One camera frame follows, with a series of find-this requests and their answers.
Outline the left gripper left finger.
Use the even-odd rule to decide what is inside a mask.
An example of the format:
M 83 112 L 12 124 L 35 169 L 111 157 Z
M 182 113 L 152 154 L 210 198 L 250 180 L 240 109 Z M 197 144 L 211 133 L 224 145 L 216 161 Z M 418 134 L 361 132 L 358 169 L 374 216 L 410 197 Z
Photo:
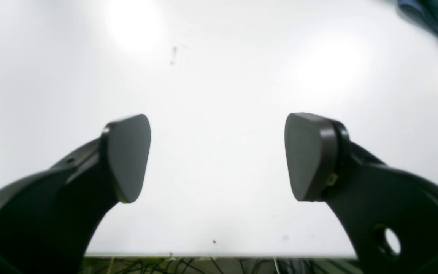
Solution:
M 106 213 L 139 197 L 151 147 L 143 115 L 0 189 L 0 274 L 76 274 Z

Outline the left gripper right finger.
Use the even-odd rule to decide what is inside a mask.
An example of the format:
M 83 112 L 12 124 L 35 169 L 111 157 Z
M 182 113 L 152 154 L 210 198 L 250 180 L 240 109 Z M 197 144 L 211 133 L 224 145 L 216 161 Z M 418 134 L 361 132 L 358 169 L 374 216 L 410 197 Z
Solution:
M 438 185 L 389 167 L 337 120 L 289 114 L 284 143 L 295 199 L 327 203 L 365 274 L 438 274 Z

